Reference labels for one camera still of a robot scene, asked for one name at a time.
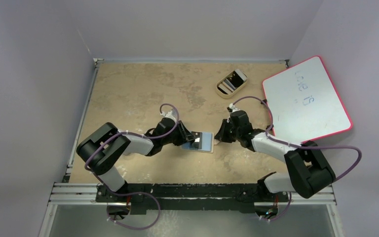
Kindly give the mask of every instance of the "table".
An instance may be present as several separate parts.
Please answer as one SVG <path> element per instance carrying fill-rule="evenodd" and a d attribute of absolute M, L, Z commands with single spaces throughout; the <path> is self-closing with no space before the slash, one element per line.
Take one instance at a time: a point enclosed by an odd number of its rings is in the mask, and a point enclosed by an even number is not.
<path fill-rule="evenodd" d="M 214 91 L 216 82 L 238 68 L 248 76 L 248 84 L 231 99 L 221 98 Z M 246 95 L 264 98 L 262 81 L 284 69 L 283 63 L 103 63 L 79 142 L 108 121 L 119 129 L 144 133 L 162 119 L 162 103 L 178 108 L 187 129 L 217 133 L 222 119 L 228 118 L 230 103 Z M 247 99 L 237 106 L 248 113 L 254 128 L 269 124 L 258 101 Z M 69 182 L 97 183 L 83 166 L 76 155 Z M 212 154 L 170 144 L 153 157 L 121 156 L 115 166 L 129 183 L 256 183 L 270 172 L 287 172 L 284 163 L 238 142 L 219 143 Z"/>

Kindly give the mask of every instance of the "red border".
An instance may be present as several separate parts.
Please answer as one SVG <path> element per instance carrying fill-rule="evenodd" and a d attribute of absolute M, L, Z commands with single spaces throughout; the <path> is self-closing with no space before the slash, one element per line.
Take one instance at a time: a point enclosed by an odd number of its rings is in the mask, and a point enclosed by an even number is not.
<path fill-rule="evenodd" d="M 338 90 L 336 89 L 336 87 L 335 87 L 335 85 L 334 85 L 334 83 L 333 83 L 333 81 L 332 81 L 332 78 L 331 78 L 331 76 L 330 76 L 329 73 L 328 73 L 328 69 L 326 68 L 325 64 L 323 63 L 322 57 L 321 57 L 320 55 L 315 55 L 315 56 L 313 56 L 313 57 L 310 57 L 310 58 L 308 58 L 308 59 L 306 59 L 306 60 L 304 60 L 304 61 L 301 61 L 301 62 L 297 63 L 296 65 L 294 65 L 294 66 L 292 66 L 292 67 L 287 68 L 286 70 L 291 69 L 291 68 L 297 66 L 298 64 L 303 63 L 303 62 L 305 62 L 305 61 L 307 61 L 307 60 L 310 60 L 310 59 L 312 59 L 312 58 L 314 58 L 314 57 L 318 57 L 318 58 L 320 59 L 320 62 L 322 63 L 323 68 L 325 69 L 326 74 L 328 75 L 329 80 L 330 80 L 331 83 L 332 83 L 332 86 L 333 86 L 333 88 L 334 88 L 334 90 L 335 90 L 335 93 L 336 93 L 336 95 L 338 96 L 339 101 L 341 102 L 341 105 L 342 105 L 342 107 L 343 107 L 343 110 L 345 111 L 346 116 L 348 117 L 348 120 L 349 120 L 349 122 L 351 123 L 351 126 L 350 126 L 349 128 L 347 128 L 347 129 L 345 129 L 345 130 L 341 130 L 341 131 L 334 132 L 334 133 L 331 133 L 331 134 L 327 134 L 327 135 L 324 135 L 324 136 L 320 136 L 320 137 L 312 138 L 312 139 L 310 139 L 311 141 L 313 141 L 313 140 L 317 140 L 317 139 L 320 139 L 320 138 L 324 138 L 324 137 L 329 137 L 329 136 L 332 136 L 332 135 L 336 135 L 336 134 L 339 134 L 339 133 L 341 133 L 341 132 L 349 131 L 349 130 L 352 129 L 352 127 L 353 127 L 353 125 L 354 125 L 354 123 L 353 123 L 352 120 L 351 120 L 351 117 L 349 116 L 348 111 L 347 111 L 346 108 L 345 108 L 345 104 L 343 103 L 341 97 L 339 96 Z M 266 93 L 265 93 L 265 88 L 264 88 L 264 81 L 262 82 L 262 89 L 264 90 L 264 95 L 265 95 L 265 98 L 266 98 Z"/>

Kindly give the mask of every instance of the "white wall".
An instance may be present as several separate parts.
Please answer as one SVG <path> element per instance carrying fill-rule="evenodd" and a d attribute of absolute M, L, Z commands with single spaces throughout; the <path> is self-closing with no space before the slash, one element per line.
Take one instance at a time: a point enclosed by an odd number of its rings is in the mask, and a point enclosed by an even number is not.
<path fill-rule="evenodd" d="M 292 57 L 319 54 L 355 128 L 339 143 L 358 146 L 361 163 L 334 185 L 347 236 L 379 236 L 379 1 L 325 0 Z M 330 162 L 339 174 L 355 154 Z"/>
<path fill-rule="evenodd" d="M 67 0 L 92 56 L 280 60 L 322 0 Z"/>
<path fill-rule="evenodd" d="M 0 237 L 37 236 L 93 60 L 60 0 L 0 0 Z"/>

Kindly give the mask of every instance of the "gray floor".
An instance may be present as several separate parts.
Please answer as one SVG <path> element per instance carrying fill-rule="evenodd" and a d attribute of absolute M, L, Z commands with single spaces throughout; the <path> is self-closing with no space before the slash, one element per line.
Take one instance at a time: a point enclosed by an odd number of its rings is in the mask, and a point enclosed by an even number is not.
<path fill-rule="evenodd" d="M 292 205 L 284 217 L 275 222 L 259 221 L 254 214 L 237 211 L 162 211 L 159 222 L 145 231 L 132 231 L 106 221 L 105 206 L 60 205 L 51 237 L 333 237 L 326 205 Z M 124 223 L 144 226 L 156 217 L 126 217 Z"/>

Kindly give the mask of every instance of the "beige table surface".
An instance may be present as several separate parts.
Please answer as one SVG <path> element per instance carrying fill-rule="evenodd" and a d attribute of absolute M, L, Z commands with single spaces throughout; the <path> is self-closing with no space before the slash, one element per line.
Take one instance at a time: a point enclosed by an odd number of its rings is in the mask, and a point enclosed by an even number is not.
<path fill-rule="evenodd" d="M 248 76 L 248 84 L 231 99 L 219 97 L 215 83 L 238 68 Z M 262 81 L 284 69 L 284 64 L 104 63 L 79 142 L 108 121 L 119 129 L 144 133 L 162 119 L 162 103 L 178 108 L 188 130 L 217 133 L 222 119 L 228 118 L 226 107 L 231 102 L 246 95 L 264 98 Z M 265 129 L 269 124 L 266 109 L 256 100 L 246 99 L 237 107 L 248 113 L 254 128 Z M 76 155 L 70 183 L 97 183 L 83 166 Z M 238 142 L 219 143 L 212 154 L 170 144 L 152 157 L 121 156 L 115 166 L 129 183 L 252 183 L 272 171 L 286 172 L 284 163 Z"/>

